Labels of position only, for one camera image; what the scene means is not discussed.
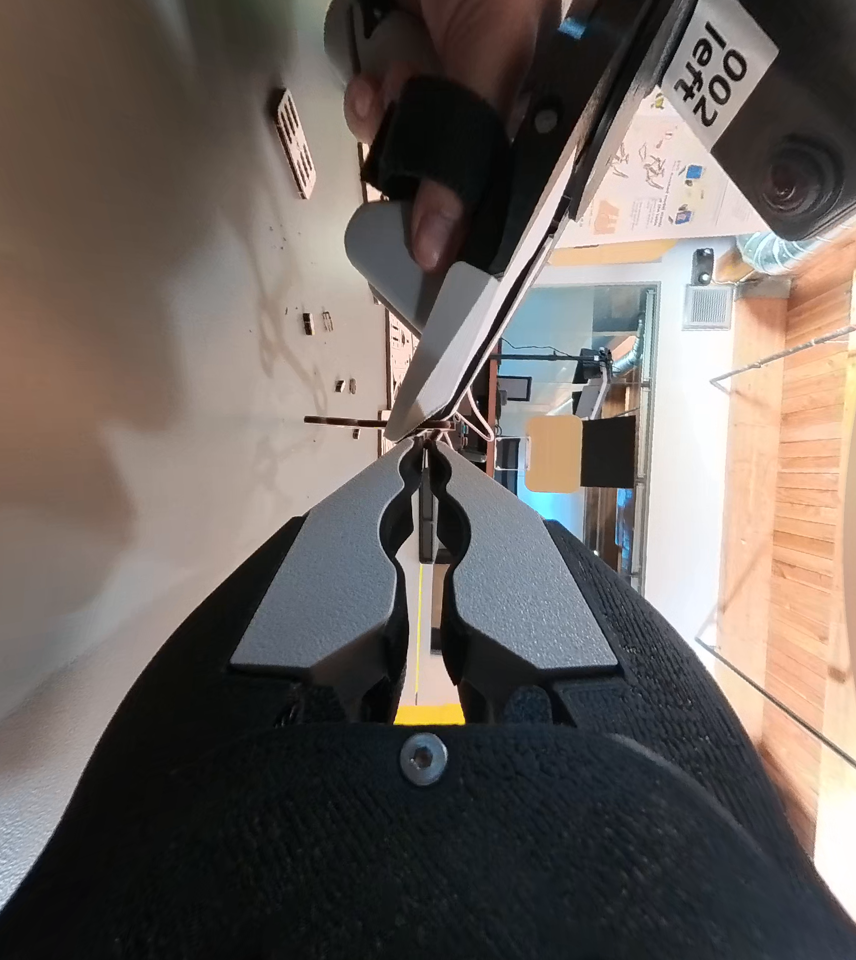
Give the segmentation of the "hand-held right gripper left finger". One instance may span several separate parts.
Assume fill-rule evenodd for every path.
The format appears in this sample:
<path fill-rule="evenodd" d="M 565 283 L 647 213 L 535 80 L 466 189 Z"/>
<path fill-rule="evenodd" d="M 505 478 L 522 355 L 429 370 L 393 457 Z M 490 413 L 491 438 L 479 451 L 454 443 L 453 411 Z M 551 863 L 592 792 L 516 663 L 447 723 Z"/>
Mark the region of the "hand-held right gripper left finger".
<path fill-rule="evenodd" d="M 413 533 L 422 445 L 403 440 L 310 510 L 231 657 L 242 672 L 334 690 L 347 712 L 406 671 L 397 555 Z"/>

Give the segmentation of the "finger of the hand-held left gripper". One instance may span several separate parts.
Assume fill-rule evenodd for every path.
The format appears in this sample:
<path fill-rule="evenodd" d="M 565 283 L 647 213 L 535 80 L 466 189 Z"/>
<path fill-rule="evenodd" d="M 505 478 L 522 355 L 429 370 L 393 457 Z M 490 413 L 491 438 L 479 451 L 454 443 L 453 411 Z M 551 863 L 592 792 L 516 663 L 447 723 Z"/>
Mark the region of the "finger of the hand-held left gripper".
<path fill-rule="evenodd" d="M 501 283 L 465 262 L 447 272 L 386 425 L 397 443 L 457 400 L 458 385 L 490 327 Z"/>
<path fill-rule="evenodd" d="M 506 328 L 512 314 L 520 305 L 531 283 L 537 278 L 553 250 L 556 234 L 568 220 L 569 204 L 568 197 L 551 197 L 536 212 L 504 272 L 496 276 L 485 271 L 501 283 L 496 305 L 490 315 L 490 327 L 482 335 L 479 349 L 458 385 L 457 400 L 451 402 L 435 417 L 436 419 L 449 414 L 458 405 L 471 380 L 477 374 L 479 366 L 491 353 L 494 342 Z"/>

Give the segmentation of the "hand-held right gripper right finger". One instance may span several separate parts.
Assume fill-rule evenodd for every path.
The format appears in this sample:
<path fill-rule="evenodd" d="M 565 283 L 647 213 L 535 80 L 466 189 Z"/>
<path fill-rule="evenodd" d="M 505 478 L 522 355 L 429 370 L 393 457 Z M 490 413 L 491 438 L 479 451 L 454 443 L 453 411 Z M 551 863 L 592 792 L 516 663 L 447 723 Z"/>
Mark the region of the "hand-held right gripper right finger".
<path fill-rule="evenodd" d="M 542 517 L 441 443 L 430 448 L 436 528 L 449 554 L 439 642 L 465 712 L 503 712 L 519 689 L 619 676 Z"/>

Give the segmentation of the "wooden bicycle frame part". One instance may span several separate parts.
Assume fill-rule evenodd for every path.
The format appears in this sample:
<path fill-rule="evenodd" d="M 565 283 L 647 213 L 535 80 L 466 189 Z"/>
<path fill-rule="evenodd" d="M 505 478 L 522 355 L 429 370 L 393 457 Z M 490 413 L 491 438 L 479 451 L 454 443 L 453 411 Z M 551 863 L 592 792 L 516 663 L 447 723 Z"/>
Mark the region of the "wooden bicycle frame part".
<path fill-rule="evenodd" d="M 420 424 L 412 427 L 402 428 L 399 426 L 390 426 L 390 411 L 382 411 L 375 417 L 352 417 L 338 415 L 307 414 L 303 422 L 308 426 L 326 426 L 349 429 L 367 429 L 380 431 L 391 442 L 397 442 L 398 439 L 405 439 L 419 435 L 429 435 L 438 433 L 464 432 L 468 431 L 476 434 L 486 442 L 492 442 L 496 437 L 490 428 L 482 429 L 465 418 L 458 412 L 442 418 L 428 418 Z"/>

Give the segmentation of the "person's left hand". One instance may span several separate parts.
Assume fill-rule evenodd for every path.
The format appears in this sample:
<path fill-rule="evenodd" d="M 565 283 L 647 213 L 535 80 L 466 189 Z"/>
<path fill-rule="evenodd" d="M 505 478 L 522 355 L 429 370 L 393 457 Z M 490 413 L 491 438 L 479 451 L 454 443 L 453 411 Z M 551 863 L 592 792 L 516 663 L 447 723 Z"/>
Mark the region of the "person's left hand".
<path fill-rule="evenodd" d="M 558 26 L 569 2 L 424 1 L 400 6 L 423 23 L 442 76 L 487 102 L 512 134 L 523 112 L 539 36 Z M 343 113 L 357 141 L 373 142 L 388 108 L 416 73 L 415 63 L 395 58 L 383 78 L 359 74 L 349 81 Z M 458 258 L 468 218 L 452 189 L 430 179 L 421 182 L 411 211 L 410 249 L 422 270 L 444 272 Z"/>

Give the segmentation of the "glass partition window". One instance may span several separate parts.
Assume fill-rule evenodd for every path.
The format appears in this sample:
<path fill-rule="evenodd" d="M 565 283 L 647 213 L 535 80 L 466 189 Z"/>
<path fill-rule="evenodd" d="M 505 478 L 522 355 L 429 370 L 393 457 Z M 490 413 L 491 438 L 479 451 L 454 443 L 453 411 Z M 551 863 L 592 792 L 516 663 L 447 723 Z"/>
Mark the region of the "glass partition window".
<path fill-rule="evenodd" d="M 659 285 L 616 283 L 535 288 L 496 349 L 499 378 L 494 478 L 517 494 L 525 484 L 527 420 L 572 414 L 581 420 L 636 416 L 636 537 L 646 586 L 650 459 Z M 609 349 L 611 373 L 573 383 L 582 349 Z"/>

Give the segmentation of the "wooden sheet with crescent cutouts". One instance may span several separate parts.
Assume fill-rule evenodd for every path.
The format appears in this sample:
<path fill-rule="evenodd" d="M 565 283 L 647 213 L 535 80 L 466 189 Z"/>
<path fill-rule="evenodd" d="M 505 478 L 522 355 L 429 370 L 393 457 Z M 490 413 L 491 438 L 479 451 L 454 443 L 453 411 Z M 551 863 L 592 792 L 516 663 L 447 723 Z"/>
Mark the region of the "wooden sheet with crescent cutouts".
<path fill-rule="evenodd" d="M 419 345 L 419 336 L 413 333 L 389 309 L 386 319 L 386 400 L 387 409 L 394 408 L 400 389 Z"/>

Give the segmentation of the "bright blue screen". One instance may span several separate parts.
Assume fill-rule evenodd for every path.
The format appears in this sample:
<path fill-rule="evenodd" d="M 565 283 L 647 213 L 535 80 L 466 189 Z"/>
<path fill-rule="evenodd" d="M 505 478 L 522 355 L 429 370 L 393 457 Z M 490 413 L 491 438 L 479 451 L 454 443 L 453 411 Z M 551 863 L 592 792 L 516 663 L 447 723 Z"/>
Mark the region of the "bright blue screen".
<path fill-rule="evenodd" d="M 641 582 L 642 554 L 636 537 L 633 487 L 582 487 L 573 493 L 529 490 L 520 481 L 518 497 L 546 521 L 557 522 L 581 540 L 621 578 Z"/>

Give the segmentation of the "tan board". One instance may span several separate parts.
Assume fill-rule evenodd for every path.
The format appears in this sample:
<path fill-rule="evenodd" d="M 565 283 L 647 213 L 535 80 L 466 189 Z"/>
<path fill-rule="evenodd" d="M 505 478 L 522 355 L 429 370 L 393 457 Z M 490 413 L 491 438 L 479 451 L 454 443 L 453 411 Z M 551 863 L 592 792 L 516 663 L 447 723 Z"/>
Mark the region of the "tan board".
<path fill-rule="evenodd" d="M 527 420 L 528 491 L 571 495 L 581 488 L 582 425 L 582 419 L 574 414 L 545 414 Z"/>

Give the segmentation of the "black panel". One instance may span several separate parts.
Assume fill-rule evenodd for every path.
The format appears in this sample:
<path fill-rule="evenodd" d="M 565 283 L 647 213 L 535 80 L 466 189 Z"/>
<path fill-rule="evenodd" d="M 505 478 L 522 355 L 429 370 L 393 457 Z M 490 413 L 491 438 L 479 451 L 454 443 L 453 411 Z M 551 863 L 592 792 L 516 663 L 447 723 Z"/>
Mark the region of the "black panel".
<path fill-rule="evenodd" d="M 635 415 L 583 419 L 579 485 L 584 488 L 634 488 L 636 450 Z"/>

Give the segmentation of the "printed instruction sheet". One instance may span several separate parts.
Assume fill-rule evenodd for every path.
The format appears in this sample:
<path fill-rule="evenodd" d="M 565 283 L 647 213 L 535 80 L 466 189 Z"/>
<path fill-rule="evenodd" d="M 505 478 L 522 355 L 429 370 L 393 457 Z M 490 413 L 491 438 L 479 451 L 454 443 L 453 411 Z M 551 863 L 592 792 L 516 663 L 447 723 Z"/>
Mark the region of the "printed instruction sheet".
<path fill-rule="evenodd" d="M 737 236 L 766 225 L 659 88 L 639 105 L 601 185 L 558 246 Z"/>

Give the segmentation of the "thin metal conduit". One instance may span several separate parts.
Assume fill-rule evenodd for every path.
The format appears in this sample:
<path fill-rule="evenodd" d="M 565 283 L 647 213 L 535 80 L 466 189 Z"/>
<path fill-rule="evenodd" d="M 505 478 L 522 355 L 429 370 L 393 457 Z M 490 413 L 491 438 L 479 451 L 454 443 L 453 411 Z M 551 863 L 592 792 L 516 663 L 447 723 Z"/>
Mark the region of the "thin metal conduit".
<path fill-rule="evenodd" d="M 822 334 L 819 337 L 809 339 L 795 346 L 783 348 L 782 350 L 776 353 L 772 353 L 762 358 L 756 359 L 743 366 L 736 366 L 733 369 L 730 369 L 728 371 L 725 371 L 721 374 L 718 374 L 710 378 L 708 383 L 710 386 L 724 391 L 725 388 L 722 385 L 729 380 L 732 380 L 743 374 L 748 374 L 748 373 L 752 373 L 754 371 L 763 369 L 767 366 L 770 366 L 777 362 L 793 357 L 794 355 L 802 354 L 807 351 L 813 350 L 815 348 L 846 339 L 850 335 L 855 333 L 856 333 L 856 323 L 852 323 L 844 327 L 837 328 L 829 333 Z"/>

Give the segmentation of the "small slotted wooden piece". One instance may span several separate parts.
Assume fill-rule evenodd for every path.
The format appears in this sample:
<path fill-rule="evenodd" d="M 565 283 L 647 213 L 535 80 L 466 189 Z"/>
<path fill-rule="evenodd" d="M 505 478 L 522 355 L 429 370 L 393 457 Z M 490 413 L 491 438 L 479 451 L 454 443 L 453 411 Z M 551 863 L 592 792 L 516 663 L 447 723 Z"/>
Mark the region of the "small slotted wooden piece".
<path fill-rule="evenodd" d="M 297 192 L 300 198 L 308 200 L 316 186 L 316 167 L 299 112 L 288 88 L 274 91 L 269 112 Z"/>

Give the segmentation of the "silver ventilation duct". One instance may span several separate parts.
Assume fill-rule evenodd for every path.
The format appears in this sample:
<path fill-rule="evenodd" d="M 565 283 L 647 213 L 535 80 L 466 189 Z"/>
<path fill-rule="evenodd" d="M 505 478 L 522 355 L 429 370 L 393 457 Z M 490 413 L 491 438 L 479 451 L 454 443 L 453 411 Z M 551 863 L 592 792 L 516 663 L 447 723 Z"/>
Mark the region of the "silver ventilation duct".
<path fill-rule="evenodd" d="M 807 251 L 805 242 L 787 241 L 771 231 L 739 234 L 735 245 L 750 272 L 768 277 L 789 274 Z"/>

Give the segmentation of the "white wall vent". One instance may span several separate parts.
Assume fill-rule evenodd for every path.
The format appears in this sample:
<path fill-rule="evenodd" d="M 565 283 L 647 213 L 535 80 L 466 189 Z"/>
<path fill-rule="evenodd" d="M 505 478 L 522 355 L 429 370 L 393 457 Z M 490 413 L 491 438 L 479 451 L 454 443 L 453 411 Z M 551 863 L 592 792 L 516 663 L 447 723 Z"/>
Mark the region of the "white wall vent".
<path fill-rule="evenodd" d="M 730 284 L 690 284 L 682 311 L 683 331 L 730 330 L 736 287 Z"/>

